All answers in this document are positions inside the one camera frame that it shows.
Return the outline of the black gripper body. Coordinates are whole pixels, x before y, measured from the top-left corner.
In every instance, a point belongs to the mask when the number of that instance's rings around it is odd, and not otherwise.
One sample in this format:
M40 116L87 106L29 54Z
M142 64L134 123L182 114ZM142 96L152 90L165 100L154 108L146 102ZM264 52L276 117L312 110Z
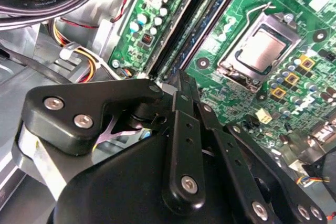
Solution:
M236 223L200 119L178 114L146 138L76 175L53 223Z

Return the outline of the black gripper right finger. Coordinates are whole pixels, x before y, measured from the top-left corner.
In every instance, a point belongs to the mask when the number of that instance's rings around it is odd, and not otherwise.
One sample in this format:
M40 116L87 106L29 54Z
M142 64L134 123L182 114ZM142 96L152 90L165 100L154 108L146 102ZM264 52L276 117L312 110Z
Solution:
M189 81L236 223L327 223L321 208L248 133L235 123L219 123L214 110L200 101L196 80Z

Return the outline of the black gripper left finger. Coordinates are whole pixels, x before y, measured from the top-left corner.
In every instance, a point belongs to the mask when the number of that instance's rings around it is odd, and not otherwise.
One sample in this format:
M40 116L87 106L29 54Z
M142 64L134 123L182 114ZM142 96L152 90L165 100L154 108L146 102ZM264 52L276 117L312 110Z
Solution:
M169 82L172 93L149 79L33 88L24 101L17 147L57 203L84 170L163 134L180 113L197 119L189 78L177 72Z

